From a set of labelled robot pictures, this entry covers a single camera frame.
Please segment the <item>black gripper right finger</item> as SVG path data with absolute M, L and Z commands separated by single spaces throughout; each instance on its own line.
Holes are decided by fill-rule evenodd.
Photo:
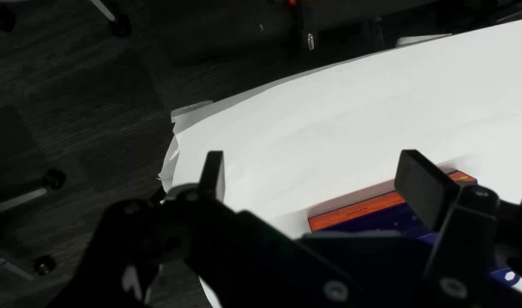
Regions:
M 429 231 L 437 231 L 458 185 L 415 149 L 403 149 L 393 180 L 410 211 Z

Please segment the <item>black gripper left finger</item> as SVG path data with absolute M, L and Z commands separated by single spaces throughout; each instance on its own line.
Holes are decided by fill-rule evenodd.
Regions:
M 205 157 L 198 188 L 213 199 L 223 197 L 223 152 L 210 151 Z

